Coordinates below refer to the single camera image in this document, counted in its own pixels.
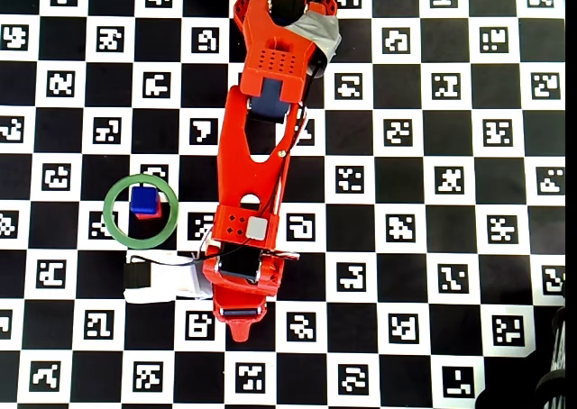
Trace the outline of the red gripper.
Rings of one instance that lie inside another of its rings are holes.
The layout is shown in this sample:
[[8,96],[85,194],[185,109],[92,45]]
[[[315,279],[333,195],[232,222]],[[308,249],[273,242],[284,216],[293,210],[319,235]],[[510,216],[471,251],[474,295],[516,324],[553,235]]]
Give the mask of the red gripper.
[[248,341],[252,325],[266,314],[266,298],[278,293],[284,265],[271,242],[208,243],[203,273],[212,285],[215,315],[234,341]]

